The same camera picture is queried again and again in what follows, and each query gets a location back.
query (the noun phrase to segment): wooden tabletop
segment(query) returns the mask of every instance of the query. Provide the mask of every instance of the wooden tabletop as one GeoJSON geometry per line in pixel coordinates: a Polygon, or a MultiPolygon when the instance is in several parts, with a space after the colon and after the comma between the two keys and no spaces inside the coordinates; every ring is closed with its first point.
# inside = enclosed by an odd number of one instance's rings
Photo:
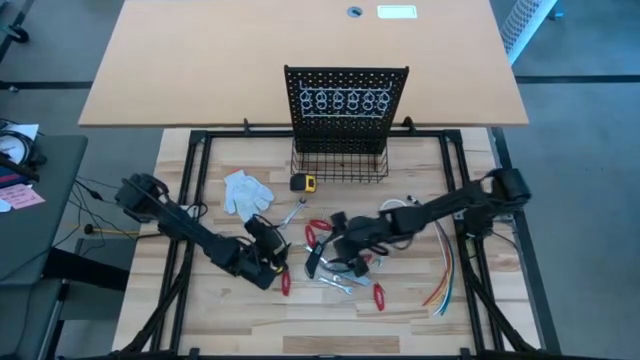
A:
{"type": "MultiPolygon", "coordinates": [[[[494,167],[486,130],[464,129],[462,134],[471,176],[479,178],[494,167]]],[[[165,130],[156,165],[155,176],[167,183],[174,199],[188,135],[188,129],[165,130]]],[[[275,201],[263,215],[274,223],[280,222],[297,200],[297,195],[288,190],[290,151],[291,139],[215,139],[205,191],[209,213],[202,223],[215,232],[246,235],[239,217],[227,215],[222,209],[223,178],[237,168],[255,176],[275,193],[275,201]]],[[[393,251],[381,267],[372,267],[371,278],[386,291],[387,307],[383,312],[376,309],[371,287],[358,287],[349,296],[308,279],[304,273],[307,254],[302,248],[303,227],[309,219],[321,217],[325,210],[327,214],[346,211],[349,217],[374,216],[389,198],[412,194],[424,202],[446,193],[435,139],[389,139],[389,166],[389,176],[379,184],[321,183],[318,191],[308,197],[308,208],[283,231],[286,240],[293,243],[289,297],[281,294],[279,279],[269,290],[262,291],[212,265],[198,248],[180,352],[186,354],[189,348],[199,347],[202,354],[459,354],[461,347],[473,348],[459,267],[446,314],[433,316],[435,307],[421,306],[444,271],[433,226],[418,234],[408,250],[393,251]]],[[[451,220],[443,220],[442,224],[453,237],[451,220]]],[[[505,225],[497,225],[496,231],[512,238],[505,225]]],[[[155,229],[149,225],[143,232],[155,229]]],[[[114,349],[131,341],[155,308],[167,248],[164,238],[139,241],[114,349]]],[[[538,346],[515,249],[504,240],[491,237],[486,240],[486,251],[498,306],[525,340],[538,346]]],[[[482,306],[480,310],[489,344],[488,322],[482,306]]],[[[165,326],[164,348],[168,346],[172,314],[173,310],[168,316],[169,326],[165,326]]]]}
{"type": "Polygon", "coordinates": [[[290,124],[285,65],[409,66],[396,123],[528,123],[488,0],[131,0],[80,125],[290,124]]]}

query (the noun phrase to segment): white glove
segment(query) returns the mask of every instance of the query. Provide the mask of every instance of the white glove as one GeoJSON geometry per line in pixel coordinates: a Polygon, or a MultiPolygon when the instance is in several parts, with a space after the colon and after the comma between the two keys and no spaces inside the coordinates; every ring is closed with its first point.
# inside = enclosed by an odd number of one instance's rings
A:
{"type": "Polygon", "coordinates": [[[243,222],[267,210],[274,199],[271,190],[253,176],[246,176],[242,170],[225,177],[224,182],[227,184],[224,211],[230,215],[237,211],[243,222]]]}

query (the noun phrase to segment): gray floor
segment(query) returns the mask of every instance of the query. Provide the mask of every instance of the gray floor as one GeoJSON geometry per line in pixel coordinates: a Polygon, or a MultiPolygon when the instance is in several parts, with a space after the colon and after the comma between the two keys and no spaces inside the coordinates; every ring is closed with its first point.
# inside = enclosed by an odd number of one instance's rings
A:
{"type": "MultiPolygon", "coordinates": [[[[498,22],[513,2],[491,1],[498,22]]],[[[0,79],[92,80],[121,3],[36,0],[24,23],[33,40],[11,46],[0,79]]],[[[565,0],[565,8],[565,18],[546,22],[536,34],[514,65],[517,74],[640,73],[639,1],[565,0]]],[[[523,85],[520,91],[531,125],[505,133],[513,163],[534,192],[527,216],[563,352],[640,358],[634,343],[640,225],[633,216],[640,168],[632,158],[640,84],[523,85]]],[[[84,176],[117,183],[131,172],[151,171],[161,131],[79,129],[86,96],[86,90],[1,92],[0,116],[38,122],[47,134],[86,134],[84,176]]],[[[116,209],[91,207],[120,228],[135,228],[116,209]]],[[[63,222],[74,224],[74,217],[69,209],[63,222]]],[[[59,353],[104,354],[115,324],[70,323],[59,353]]]]}

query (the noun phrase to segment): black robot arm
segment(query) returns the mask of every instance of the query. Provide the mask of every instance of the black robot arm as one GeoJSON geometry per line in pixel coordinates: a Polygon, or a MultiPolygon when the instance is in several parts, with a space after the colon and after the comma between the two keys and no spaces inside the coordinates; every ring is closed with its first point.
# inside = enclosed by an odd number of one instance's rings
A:
{"type": "MultiPolygon", "coordinates": [[[[529,188],[517,169],[495,169],[484,178],[423,205],[382,210],[378,218],[358,216],[347,221],[344,212],[336,213],[331,216],[334,228],[327,242],[333,241],[338,257],[331,262],[344,264],[356,276],[362,276],[369,271],[360,256],[364,249],[387,255],[381,244],[409,240],[430,222],[458,212],[465,214],[465,233],[486,236],[496,215],[512,213],[530,198],[529,188]],[[491,182],[490,192],[483,189],[487,181],[491,182]]],[[[317,245],[307,260],[305,270],[310,277],[314,276],[327,242],[317,245]]]]}
{"type": "Polygon", "coordinates": [[[158,230],[173,240],[193,241],[211,262],[233,276],[241,276],[261,289],[267,289],[286,269],[289,246],[275,227],[260,217],[245,224],[255,242],[243,237],[226,237],[210,232],[173,202],[167,186],[147,174],[123,179],[115,196],[124,212],[138,222],[158,222],[158,230]]]}

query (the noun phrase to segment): pink sticky note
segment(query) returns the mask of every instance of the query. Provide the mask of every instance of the pink sticky note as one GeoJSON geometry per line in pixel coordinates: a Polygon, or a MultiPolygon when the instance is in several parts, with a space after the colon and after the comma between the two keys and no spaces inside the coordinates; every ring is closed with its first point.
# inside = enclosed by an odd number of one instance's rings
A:
{"type": "Polygon", "coordinates": [[[0,199],[8,202],[14,209],[22,209],[44,202],[44,199],[40,197],[40,195],[24,184],[0,189],[0,199]]]}

